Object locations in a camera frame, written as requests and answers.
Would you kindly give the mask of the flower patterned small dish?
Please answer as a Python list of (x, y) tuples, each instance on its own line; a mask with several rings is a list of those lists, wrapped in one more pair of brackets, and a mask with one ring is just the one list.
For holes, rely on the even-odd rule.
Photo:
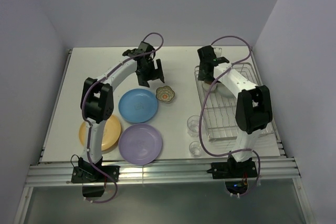
[(155, 97), (160, 102), (170, 103), (175, 98), (175, 92), (170, 86), (163, 86), (156, 89)]

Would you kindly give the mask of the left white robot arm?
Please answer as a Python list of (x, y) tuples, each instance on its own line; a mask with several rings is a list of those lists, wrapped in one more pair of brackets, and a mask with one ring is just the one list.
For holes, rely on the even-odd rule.
[(138, 48), (126, 50), (115, 67), (97, 78), (85, 80), (80, 108), (87, 133), (78, 167), (89, 181), (96, 182), (103, 174), (101, 144), (106, 121), (114, 109), (115, 89), (133, 73), (137, 76), (138, 84), (143, 87), (149, 87), (149, 81), (152, 80), (164, 82), (161, 60), (154, 60), (155, 55), (156, 49), (142, 41)]

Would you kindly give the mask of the white ceramic bowl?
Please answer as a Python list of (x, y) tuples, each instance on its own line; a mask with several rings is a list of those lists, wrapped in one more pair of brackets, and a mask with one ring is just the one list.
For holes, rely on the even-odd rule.
[(235, 96), (233, 95), (233, 93), (222, 83), (218, 82), (216, 83), (216, 90), (215, 90), (219, 95), (228, 98), (228, 99), (232, 99)]

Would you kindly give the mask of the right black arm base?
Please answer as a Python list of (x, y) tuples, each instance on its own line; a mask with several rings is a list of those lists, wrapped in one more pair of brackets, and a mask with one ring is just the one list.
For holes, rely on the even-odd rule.
[(212, 179), (232, 179), (233, 181), (225, 182), (225, 187), (231, 197), (237, 198), (247, 193), (249, 178), (255, 178), (256, 182), (259, 180), (259, 172), (252, 158), (237, 162), (230, 156), (226, 162), (211, 163), (210, 169), (206, 172), (211, 174)]

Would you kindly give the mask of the brown white ceramic cup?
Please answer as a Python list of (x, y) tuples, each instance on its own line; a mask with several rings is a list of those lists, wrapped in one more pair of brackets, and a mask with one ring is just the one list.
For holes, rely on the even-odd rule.
[(214, 92), (217, 88), (217, 84), (214, 84), (212, 86), (212, 82), (211, 81), (203, 81), (202, 83), (202, 88), (203, 90), (205, 90), (206, 92), (207, 91), (210, 91), (210, 92)]

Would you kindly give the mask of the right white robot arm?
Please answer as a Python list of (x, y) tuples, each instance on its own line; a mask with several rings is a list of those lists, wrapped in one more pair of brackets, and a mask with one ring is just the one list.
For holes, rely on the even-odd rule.
[(259, 86), (245, 78), (225, 57), (217, 57), (211, 45), (198, 49), (197, 53), (198, 79), (212, 80), (211, 87), (223, 84), (236, 98), (238, 135), (230, 152), (234, 160), (227, 164), (227, 170), (234, 177), (240, 176), (246, 168), (244, 162), (253, 155), (257, 138), (272, 121), (270, 91), (265, 85)]

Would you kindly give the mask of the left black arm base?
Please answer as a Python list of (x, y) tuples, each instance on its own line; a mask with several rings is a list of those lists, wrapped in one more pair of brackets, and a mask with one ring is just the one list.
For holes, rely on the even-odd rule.
[[(73, 166), (71, 183), (82, 184), (82, 195), (85, 200), (95, 204), (102, 204), (115, 198), (118, 192), (119, 166), (103, 166), (102, 158), (94, 166), (84, 161), (82, 157), (78, 159), (77, 166), (73, 164), (72, 160), (70, 160), (70, 163)], [(103, 196), (107, 183), (114, 184), (115, 190), (112, 196), (108, 199), (98, 200), (98, 198)]]

